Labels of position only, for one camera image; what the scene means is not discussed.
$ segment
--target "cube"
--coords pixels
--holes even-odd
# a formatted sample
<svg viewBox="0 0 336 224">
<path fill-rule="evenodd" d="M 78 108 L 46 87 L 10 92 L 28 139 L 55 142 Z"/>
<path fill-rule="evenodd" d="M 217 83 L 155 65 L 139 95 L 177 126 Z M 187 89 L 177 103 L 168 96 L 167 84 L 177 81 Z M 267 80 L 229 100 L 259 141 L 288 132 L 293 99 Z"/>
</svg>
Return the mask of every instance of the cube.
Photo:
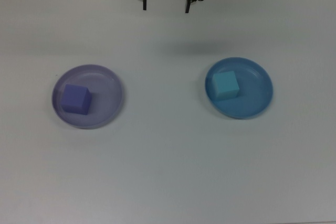
<svg viewBox="0 0 336 224">
<path fill-rule="evenodd" d="M 91 98 L 87 87 L 66 84 L 60 104 L 65 112 L 87 115 Z"/>
<path fill-rule="evenodd" d="M 233 71 L 215 73 L 211 79 L 216 101 L 235 98 L 239 85 Z"/>
</svg>

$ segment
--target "table surface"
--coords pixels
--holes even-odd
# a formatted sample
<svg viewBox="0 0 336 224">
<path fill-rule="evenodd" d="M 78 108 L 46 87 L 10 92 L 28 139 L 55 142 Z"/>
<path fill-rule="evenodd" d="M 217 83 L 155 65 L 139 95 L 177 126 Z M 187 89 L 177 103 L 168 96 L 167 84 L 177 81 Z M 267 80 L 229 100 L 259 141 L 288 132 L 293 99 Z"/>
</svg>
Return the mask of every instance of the table surface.
<svg viewBox="0 0 336 224">
<path fill-rule="evenodd" d="M 0 223 L 336 220 L 336 0 L 0 0 Z M 274 84 L 252 120 L 204 92 L 245 57 Z M 123 81 L 118 117 L 61 121 L 51 93 L 94 63 Z"/>
</svg>

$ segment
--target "purple cube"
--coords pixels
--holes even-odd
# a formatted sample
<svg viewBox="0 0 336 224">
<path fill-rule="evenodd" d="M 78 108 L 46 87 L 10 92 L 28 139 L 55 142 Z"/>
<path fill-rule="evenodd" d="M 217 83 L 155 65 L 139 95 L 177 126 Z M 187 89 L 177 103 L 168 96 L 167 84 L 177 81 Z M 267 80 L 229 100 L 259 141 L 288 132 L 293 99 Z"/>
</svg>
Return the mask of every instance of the purple cube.
<svg viewBox="0 0 336 224">
<path fill-rule="evenodd" d="M 61 107 L 65 112 L 87 115 L 91 97 L 87 87 L 66 84 L 61 98 Z"/>
</svg>

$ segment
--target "purple plate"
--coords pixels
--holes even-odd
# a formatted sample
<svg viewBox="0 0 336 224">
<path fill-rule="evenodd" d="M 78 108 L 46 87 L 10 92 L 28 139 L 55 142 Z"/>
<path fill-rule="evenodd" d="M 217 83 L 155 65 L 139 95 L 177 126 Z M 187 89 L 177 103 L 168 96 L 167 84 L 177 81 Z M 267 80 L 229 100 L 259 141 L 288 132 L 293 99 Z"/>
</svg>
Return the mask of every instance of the purple plate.
<svg viewBox="0 0 336 224">
<path fill-rule="evenodd" d="M 87 115 L 65 112 L 61 97 L 66 84 L 87 87 L 92 94 Z M 81 129 L 94 129 L 110 122 L 121 109 L 123 88 L 118 76 L 110 69 L 99 65 L 83 65 L 70 69 L 55 84 L 52 106 L 66 123 Z"/>
</svg>

